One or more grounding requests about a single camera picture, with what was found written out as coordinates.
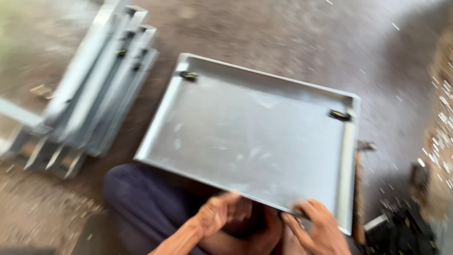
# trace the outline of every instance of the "hand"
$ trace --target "hand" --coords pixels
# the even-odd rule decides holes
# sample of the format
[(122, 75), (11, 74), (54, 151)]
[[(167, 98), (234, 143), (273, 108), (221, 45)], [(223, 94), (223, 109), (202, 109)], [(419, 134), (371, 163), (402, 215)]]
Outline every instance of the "hand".
[(202, 236), (205, 238), (219, 231), (228, 222), (250, 218), (251, 211), (251, 201), (233, 191), (211, 197), (200, 207), (193, 220), (201, 226)]
[(289, 213), (282, 213), (283, 221), (296, 235), (299, 243), (313, 255), (350, 255), (343, 233), (337, 220), (318, 200), (311, 199), (294, 205), (304, 212), (313, 222), (307, 233), (304, 227)]

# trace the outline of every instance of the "metal tray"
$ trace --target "metal tray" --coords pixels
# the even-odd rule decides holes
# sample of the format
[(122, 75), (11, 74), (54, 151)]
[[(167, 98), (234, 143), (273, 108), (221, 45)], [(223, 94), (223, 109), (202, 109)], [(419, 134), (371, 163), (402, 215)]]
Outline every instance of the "metal tray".
[(294, 214), (294, 202), (318, 199), (350, 234), (360, 101), (183, 53), (135, 160)]

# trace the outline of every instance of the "dirt floor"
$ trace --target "dirt floor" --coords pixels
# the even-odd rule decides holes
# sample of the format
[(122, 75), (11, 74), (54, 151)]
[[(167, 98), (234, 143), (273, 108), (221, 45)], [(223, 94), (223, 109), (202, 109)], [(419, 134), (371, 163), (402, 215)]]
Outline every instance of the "dirt floor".
[(362, 157), (367, 220), (380, 213), (380, 199), (410, 197), (411, 163), (422, 147), (428, 150), (424, 131), (438, 114), (428, 68), (448, 23), (449, 1), (134, 4), (149, 10), (147, 23), (158, 29), (155, 47), (161, 53), (115, 143), (106, 157), (89, 158), (72, 181), (19, 166), (7, 172), (11, 163), (4, 162), (0, 245), (54, 245), (60, 254), (70, 254), (87, 216), (101, 209), (104, 174), (132, 162), (181, 52), (356, 93), (363, 100), (359, 138), (378, 147)]

